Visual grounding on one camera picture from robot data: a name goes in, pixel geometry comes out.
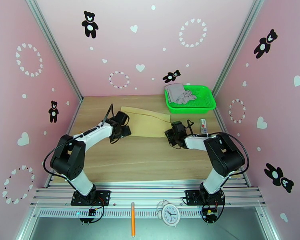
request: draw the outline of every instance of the gray cloth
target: gray cloth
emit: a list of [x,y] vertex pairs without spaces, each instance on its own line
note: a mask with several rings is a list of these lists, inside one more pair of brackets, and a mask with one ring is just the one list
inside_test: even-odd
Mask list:
[[196,100],[197,97],[192,95],[192,92],[185,91],[183,84],[172,84],[166,86],[169,103],[187,104],[190,100]]

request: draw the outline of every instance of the green basket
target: green basket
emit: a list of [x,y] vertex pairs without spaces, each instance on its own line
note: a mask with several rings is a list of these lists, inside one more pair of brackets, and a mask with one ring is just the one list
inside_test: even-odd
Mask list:
[[216,108],[216,101],[210,89],[206,86],[184,86],[185,90],[190,90],[197,97],[187,104],[169,103],[168,93],[165,90],[166,103],[171,113],[207,113]]

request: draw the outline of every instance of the wooden table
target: wooden table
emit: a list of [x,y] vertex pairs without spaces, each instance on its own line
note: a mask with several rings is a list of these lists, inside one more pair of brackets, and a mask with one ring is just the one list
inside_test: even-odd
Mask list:
[[[121,106],[170,114],[162,95],[85,97],[70,134],[96,126],[111,103],[115,114]],[[171,122],[193,121],[194,133],[200,132],[201,118],[206,119],[209,133],[221,131],[213,111],[170,115]],[[115,144],[110,144],[108,139],[100,141],[87,151],[84,163],[84,171],[92,182],[206,179],[211,169],[206,152],[174,149],[167,138],[135,136],[125,137]],[[53,182],[64,180],[55,178]]]

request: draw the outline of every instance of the black teddy bear decal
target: black teddy bear decal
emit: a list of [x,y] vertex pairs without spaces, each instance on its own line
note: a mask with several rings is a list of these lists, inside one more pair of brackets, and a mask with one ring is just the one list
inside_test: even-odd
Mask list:
[[276,40],[278,35],[275,33],[274,29],[270,31],[267,38],[263,37],[260,39],[260,44],[254,50],[254,54],[258,53],[256,58],[260,58],[265,52],[268,53],[270,50],[271,42]]
[[92,38],[96,38],[96,30],[99,29],[98,25],[94,22],[94,13],[84,11],[86,20],[82,22],[82,26],[86,27],[86,36],[89,37],[91,34]]
[[57,115],[59,114],[59,111],[57,109],[57,102],[51,101],[51,108],[49,109],[50,113],[50,123],[57,122]]
[[267,163],[266,167],[269,169],[264,169],[264,172],[266,175],[271,178],[273,181],[272,183],[276,186],[283,186],[284,189],[288,192],[291,193],[292,187],[294,186],[293,181],[285,178],[283,176],[283,172],[280,167],[277,167],[275,169],[271,164]]
[[177,76],[180,76],[179,70],[176,70],[174,73],[168,72],[167,76],[164,76],[162,79],[165,83],[169,83],[170,81],[175,81]]

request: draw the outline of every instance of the white alarm clock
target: white alarm clock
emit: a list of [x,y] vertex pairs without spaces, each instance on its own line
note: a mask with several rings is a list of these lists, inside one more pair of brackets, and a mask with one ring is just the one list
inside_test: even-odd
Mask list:
[[178,208],[169,203],[167,200],[160,202],[157,206],[158,218],[163,220],[168,226],[176,226],[180,221],[180,212]]

